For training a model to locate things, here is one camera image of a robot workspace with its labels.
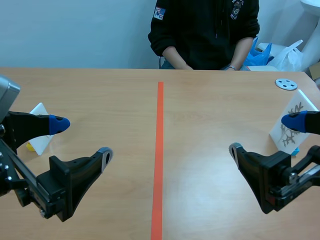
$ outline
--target sleeve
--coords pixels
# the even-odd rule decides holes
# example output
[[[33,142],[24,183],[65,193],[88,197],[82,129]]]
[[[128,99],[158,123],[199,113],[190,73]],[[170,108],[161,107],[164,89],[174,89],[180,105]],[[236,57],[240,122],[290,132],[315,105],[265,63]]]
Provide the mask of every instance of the sleeve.
[[[152,50],[161,57],[167,47],[176,46],[170,27],[170,23],[172,24],[172,1],[157,0],[151,21],[151,32],[148,35]]]
[[[246,16],[244,17],[244,21],[242,23],[241,28],[238,30],[237,34],[235,34],[236,39],[235,42],[238,42],[244,38],[255,38],[260,31],[260,26],[258,23],[258,13],[259,13],[259,0],[251,0],[250,7]]]

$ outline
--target chair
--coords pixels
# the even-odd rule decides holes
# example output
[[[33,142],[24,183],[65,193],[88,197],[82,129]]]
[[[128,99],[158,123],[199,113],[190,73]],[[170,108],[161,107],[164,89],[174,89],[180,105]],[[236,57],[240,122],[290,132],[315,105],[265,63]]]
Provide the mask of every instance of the chair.
[[[161,57],[159,57],[159,69],[161,69]]]

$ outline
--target patch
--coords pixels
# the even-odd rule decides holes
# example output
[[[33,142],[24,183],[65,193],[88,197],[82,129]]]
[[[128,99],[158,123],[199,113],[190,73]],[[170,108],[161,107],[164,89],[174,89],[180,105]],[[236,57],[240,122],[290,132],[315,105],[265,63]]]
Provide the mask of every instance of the patch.
[[[238,14],[240,13],[241,7],[244,5],[245,0],[232,0],[233,3],[233,9],[230,17],[233,20],[236,20],[238,18]]]
[[[163,20],[166,10],[160,7],[155,7],[154,15],[153,17],[155,19]]]

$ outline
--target metal screw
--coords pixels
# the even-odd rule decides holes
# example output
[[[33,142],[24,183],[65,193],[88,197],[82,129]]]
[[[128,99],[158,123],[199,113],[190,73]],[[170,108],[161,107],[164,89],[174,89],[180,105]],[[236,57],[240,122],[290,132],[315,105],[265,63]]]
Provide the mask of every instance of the metal screw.
[[[43,218],[46,216],[45,211],[43,211],[42,209],[39,209],[39,213],[40,213],[41,217],[43,217]]]
[[[6,133],[5,126],[0,124],[0,137],[3,137],[5,135],[5,133]]]
[[[289,184],[295,184],[298,180],[298,174],[295,172],[290,173],[289,175]]]

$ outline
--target hand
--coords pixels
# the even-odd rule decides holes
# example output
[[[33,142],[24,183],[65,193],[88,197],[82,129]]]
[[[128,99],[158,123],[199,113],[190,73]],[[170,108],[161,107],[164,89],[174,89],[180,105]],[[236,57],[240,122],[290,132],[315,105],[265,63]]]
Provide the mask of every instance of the hand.
[[[193,70],[192,67],[190,67],[188,64],[183,64],[182,66],[180,66],[179,68],[176,69],[180,69],[180,70]]]
[[[193,70],[193,68],[190,67],[188,64],[186,64],[183,69],[184,70]]]

